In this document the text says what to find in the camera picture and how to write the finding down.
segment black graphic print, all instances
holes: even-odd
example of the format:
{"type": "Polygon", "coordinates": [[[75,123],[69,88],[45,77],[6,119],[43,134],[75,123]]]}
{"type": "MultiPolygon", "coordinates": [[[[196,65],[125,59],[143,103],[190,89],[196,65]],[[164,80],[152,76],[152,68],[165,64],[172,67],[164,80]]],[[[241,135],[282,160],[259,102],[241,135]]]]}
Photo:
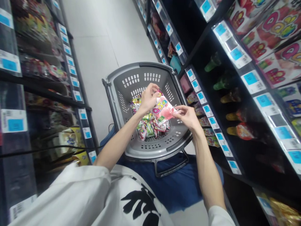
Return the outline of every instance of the black graphic print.
{"type": "Polygon", "coordinates": [[[123,207],[123,212],[129,214],[132,212],[136,202],[139,202],[133,212],[133,220],[135,220],[142,214],[141,208],[143,203],[145,203],[146,205],[143,207],[142,211],[144,214],[148,211],[150,211],[150,213],[145,218],[143,226],[158,226],[160,214],[154,205],[155,196],[143,184],[141,184],[141,186],[141,191],[132,191],[121,199],[121,201],[129,200],[129,202],[123,207]]]}

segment white shirt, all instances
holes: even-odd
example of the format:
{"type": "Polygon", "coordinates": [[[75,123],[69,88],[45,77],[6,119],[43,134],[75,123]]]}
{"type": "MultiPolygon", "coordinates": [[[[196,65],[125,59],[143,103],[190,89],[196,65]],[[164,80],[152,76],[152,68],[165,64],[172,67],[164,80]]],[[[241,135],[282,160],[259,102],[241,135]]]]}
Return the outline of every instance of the white shirt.
{"type": "MultiPolygon", "coordinates": [[[[209,209],[210,226],[234,226],[221,207],[209,209]]],[[[52,185],[9,226],[174,225],[166,208],[133,170],[116,165],[70,164],[52,185]]]]}

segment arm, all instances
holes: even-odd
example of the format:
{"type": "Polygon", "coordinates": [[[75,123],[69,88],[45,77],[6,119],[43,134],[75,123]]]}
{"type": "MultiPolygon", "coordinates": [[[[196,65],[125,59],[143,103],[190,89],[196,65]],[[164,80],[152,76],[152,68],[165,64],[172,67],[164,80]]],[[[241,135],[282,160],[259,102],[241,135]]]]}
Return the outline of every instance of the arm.
{"type": "Polygon", "coordinates": [[[159,92],[157,92],[158,89],[159,87],[156,84],[150,83],[148,85],[142,93],[141,106],[137,113],[109,140],[97,156],[93,165],[104,166],[112,170],[122,156],[143,116],[155,106],[159,95],[159,92]]]}
{"type": "Polygon", "coordinates": [[[222,182],[194,109],[185,105],[175,108],[179,109],[179,111],[178,114],[174,114],[173,116],[181,119],[193,134],[193,144],[198,166],[198,180],[207,211],[212,206],[220,206],[227,210],[224,202],[222,182]]]}

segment hand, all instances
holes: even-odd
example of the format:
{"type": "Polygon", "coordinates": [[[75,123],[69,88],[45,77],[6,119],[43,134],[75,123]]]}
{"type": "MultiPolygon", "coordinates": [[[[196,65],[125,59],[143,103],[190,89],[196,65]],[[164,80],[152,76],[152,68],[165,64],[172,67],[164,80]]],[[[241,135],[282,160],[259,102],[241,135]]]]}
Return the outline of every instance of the hand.
{"type": "Polygon", "coordinates": [[[202,130],[201,124],[198,121],[197,115],[195,114],[193,107],[188,107],[186,105],[176,106],[175,109],[179,109],[177,113],[172,115],[175,118],[181,119],[182,122],[188,127],[192,132],[202,130]]]}
{"type": "Polygon", "coordinates": [[[145,115],[147,112],[153,109],[157,102],[157,97],[159,96],[159,92],[157,92],[159,89],[159,86],[150,83],[148,87],[142,92],[141,97],[141,106],[138,110],[138,112],[141,112],[143,115],[145,115]]]}

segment aisle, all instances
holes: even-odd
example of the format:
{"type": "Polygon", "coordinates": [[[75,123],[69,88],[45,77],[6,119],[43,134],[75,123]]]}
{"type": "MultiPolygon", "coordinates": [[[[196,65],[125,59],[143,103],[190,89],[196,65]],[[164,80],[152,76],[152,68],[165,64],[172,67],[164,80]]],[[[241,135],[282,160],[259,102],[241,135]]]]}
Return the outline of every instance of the aisle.
{"type": "MultiPolygon", "coordinates": [[[[63,0],[98,141],[113,123],[101,79],[133,62],[158,62],[132,0],[63,0]]],[[[193,154],[192,142],[185,150],[193,154]]],[[[171,215],[175,225],[208,225],[203,202],[171,215]]]]}

